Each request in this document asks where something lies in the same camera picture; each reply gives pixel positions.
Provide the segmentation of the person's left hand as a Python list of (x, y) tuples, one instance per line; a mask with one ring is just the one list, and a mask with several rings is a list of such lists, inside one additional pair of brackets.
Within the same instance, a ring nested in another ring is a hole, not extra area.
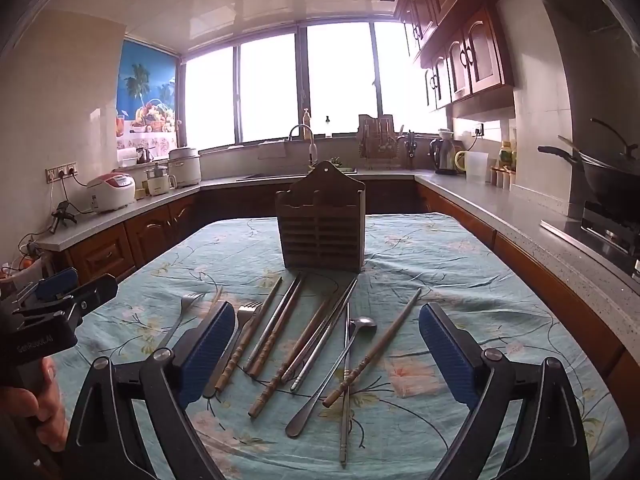
[(1, 411), (14, 417), (35, 417), (39, 441), (53, 452), (61, 452), (66, 445), (68, 423), (60, 388), (56, 381), (56, 367), (50, 356), (40, 362), (43, 386), (38, 396), (23, 388), (1, 388)]

